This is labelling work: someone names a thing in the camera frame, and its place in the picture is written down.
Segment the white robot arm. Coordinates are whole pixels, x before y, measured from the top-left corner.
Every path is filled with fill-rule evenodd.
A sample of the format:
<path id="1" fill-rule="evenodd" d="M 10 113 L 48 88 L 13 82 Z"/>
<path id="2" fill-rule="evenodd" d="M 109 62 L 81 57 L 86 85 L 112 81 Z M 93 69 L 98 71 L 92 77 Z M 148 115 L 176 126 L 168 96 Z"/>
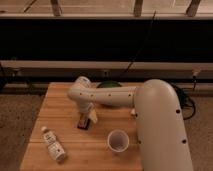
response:
<path id="1" fill-rule="evenodd" d="M 180 102 L 169 83 L 150 79 L 138 86 L 93 88 L 80 76 L 67 95 L 83 114 L 95 103 L 133 108 L 144 171 L 194 171 Z"/>

